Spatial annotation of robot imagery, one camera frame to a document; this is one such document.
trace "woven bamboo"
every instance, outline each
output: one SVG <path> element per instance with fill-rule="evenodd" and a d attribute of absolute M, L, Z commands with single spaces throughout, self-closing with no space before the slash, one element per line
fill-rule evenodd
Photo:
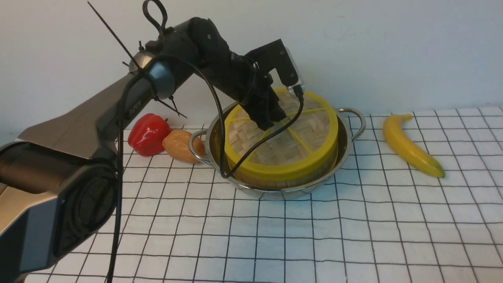
<path fill-rule="evenodd" d="M 237 106 L 228 115 L 225 153 L 230 167 L 268 134 L 286 124 L 297 113 L 299 101 L 287 90 L 277 90 L 287 118 L 267 131 L 260 130 Z M 262 188 L 280 189 L 316 180 L 334 166 L 337 159 L 337 116 L 322 98 L 306 92 L 304 108 L 286 131 L 259 146 L 242 163 L 234 176 Z"/>

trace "black cable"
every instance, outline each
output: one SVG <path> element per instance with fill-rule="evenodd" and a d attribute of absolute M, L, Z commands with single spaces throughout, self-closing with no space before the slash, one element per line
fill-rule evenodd
<path fill-rule="evenodd" d="M 121 230 L 121 215 L 122 215 L 122 177 L 124 175 L 124 112 L 126 109 L 126 98 L 134 86 L 140 79 L 143 78 L 143 73 L 137 73 L 124 87 L 122 96 L 119 100 L 119 105 L 117 111 L 118 113 L 118 126 L 119 126 L 119 141 L 117 145 L 117 204 L 115 211 L 115 228 L 114 228 L 114 238 L 112 240 L 112 252 L 110 255 L 110 264 L 108 267 L 107 283 L 112 283 L 115 261 L 117 258 L 117 249 L 119 247 L 119 235 Z"/>
<path fill-rule="evenodd" d="M 302 114 L 302 110 L 304 109 L 304 93 L 302 92 L 302 89 L 300 86 L 294 86 L 294 91 L 295 91 L 295 96 L 297 96 L 297 98 L 299 99 L 299 109 L 297 110 L 297 113 L 295 114 L 295 116 L 290 120 L 288 121 L 288 123 L 286 123 L 284 126 L 282 126 L 281 128 L 279 128 L 278 130 L 276 130 L 274 133 L 268 135 L 267 137 L 263 138 L 262 140 L 260 140 L 258 143 L 256 143 L 254 146 L 252 146 L 242 157 L 241 159 L 239 159 L 239 161 L 236 163 L 236 165 L 234 165 L 234 167 L 229 171 L 229 174 L 228 175 L 225 175 L 225 174 L 221 174 L 222 175 L 222 178 L 224 179 L 227 179 L 229 177 L 231 177 L 235 172 L 236 170 L 238 169 L 238 167 L 246 160 L 246 158 L 252 154 L 252 152 L 254 150 L 256 150 L 260 145 L 262 145 L 263 143 L 267 142 L 268 140 L 272 139 L 273 137 L 279 135 L 281 132 L 283 132 L 284 130 L 288 129 L 293 123 L 295 123 L 295 121 L 297 121 L 297 119 L 299 118 L 299 116 Z M 223 130 L 222 133 L 224 133 L 224 135 L 221 137 L 221 140 L 223 141 L 221 144 L 223 146 L 221 146 L 220 148 L 220 171 L 223 172 L 223 162 L 222 162 L 222 153 L 223 153 L 223 150 L 225 150 L 225 131 Z"/>
<path fill-rule="evenodd" d="M 269 134 L 267 137 L 263 138 L 262 140 L 260 140 L 258 143 L 256 143 L 253 147 L 251 147 L 242 157 L 241 159 L 236 163 L 236 165 L 234 165 L 234 167 L 230 170 L 229 174 L 225 174 L 224 172 L 224 160 L 227 160 L 226 158 L 226 155 L 225 155 L 225 122 L 224 122 L 224 117 L 223 117 L 223 110 L 222 110 L 222 105 L 220 104 L 220 100 L 218 99 L 218 95 L 216 93 L 216 90 L 215 88 L 213 87 L 213 85 L 209 82 L 208 78 L 206 78 L 206 76 L 201 72 L 201 70 L 199 70 L 199 68 L 195 65 L 193 65 L 192 63 L 186 61 L 186 60 L 183 60 L 179 57 L 176 57 L 176 56 L 172 56 L 172 55 L 161 55 L 161 56 L 158 56 L 158 57 L 155 57 L 154 59 L 152 59 L 150 62 L 149 62 L 149 65 L 153 65 L 154 63 L 158 62 L 158 61 L 161 61 L 161 60 L 166 60 L 166 59 L 176 59 L 184 64 L 186 64 L 187 66 L 191 67 L 195 72 L 197 72 L 200 77 L 206 82 L 206 84 L 208 85 L 210 91 L 211 91 L 211 94 L 213 95 L 213 99 L 215 100 L 215 104 L 217 106 L 217 111 L 218 111 L 218 117 L 219 117 L 219 120 L 220 120 L 220 127 L 222 129 L 221 133 L 220 133 L 220 162 L 219 162 L 219 171 L 220 171 L 220 176 L 223 178 L 223 179 L 228 179 L 230 177 L 233 176 L 233 174 L 236 172 L 236 170 L 238 170 L 238 168 L 241 166 L 241 164 L 246 160 L 246 158 L 255 150 L 257 149 L 260 145 L 262 145 L 263 143 L 267 142 L 268 140 L 272 139 L 273 137 L 279 135 L 280 133 L 282 133 L 284 130 L 288 129 L 293 123 L 295 123 L 295 121 L 297 121 L 297 119 L 299 118 L 300 114 L 302 114 L 302 110 L 304 109 L 304 93 L 302 91 L 302 88 L 300 86 L 294 86 L 294 91 L 295 91 L 295 95 L 297 96 L 297 98 L 299 99 L 299 109 L 297 110 L 297 113 L 295 114 L 295 116 L 288 122 L 286 123 L 284 126 L 282 126 L 281 128 L 279 128 L 278 130 L 276 130 L 274 133 L 272 134 Z"/>

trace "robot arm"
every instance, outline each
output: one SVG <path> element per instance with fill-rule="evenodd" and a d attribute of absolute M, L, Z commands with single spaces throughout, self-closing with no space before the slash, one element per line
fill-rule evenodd
<path fill-rule="evenodd" d="M 158 29 L 123 78 L 0 148 L 0 283 L 53 266 L 106 223 L 116 206 L 119 117 L 126 127 L 151 100 L 170 98 L 194 74 L 191 65 L 262 130 L 285 118 L 269 72 L 275 68 L 292 93 L 303 89 L 281 40 L 238 55 L 210 20 Z M 138 72 L 149 79 L 137 80 Z"/>

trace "white wall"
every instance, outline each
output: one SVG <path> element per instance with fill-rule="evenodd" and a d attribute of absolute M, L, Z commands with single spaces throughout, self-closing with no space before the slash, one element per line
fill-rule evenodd
<path fill-rule="evenodd" d="M 156 37 L 142 1 L 92 2 L 132 52 L 138 40 Z M 503 103 L 501 0 L 163 3 L 169 24 L 210 18 L 238 53 L 282 38 L 308 89 L 334 107 L 386 113 Z M 0 129 L 7 132 L 61 115 L 127 72 L 127 55 L 84 0 L 1 1 L 0 50 Z M 216 115 L 197 77 L 175 100 L 188 120 L 156 103 L 145 112 L 191 124 Z"/>
<path fill-rule="evenodd" d="M 0 148 L 16 139 L 13 133 L 0 130 Z"/>

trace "white grid tablecloth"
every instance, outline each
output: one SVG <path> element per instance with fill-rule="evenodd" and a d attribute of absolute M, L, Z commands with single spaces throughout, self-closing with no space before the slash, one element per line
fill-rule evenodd
<path fill-rule="evenodd" d="M 391 151 L 385 117 L 367 117 L 335 176 L 289 201 L 256 200 L 212 168 L 126 143 L 114 282 L 502 282 L 502 108 L 418 112 L 404 124 L 445 179 Z M 114 219 L 26 282 L 103 283 Z"/>

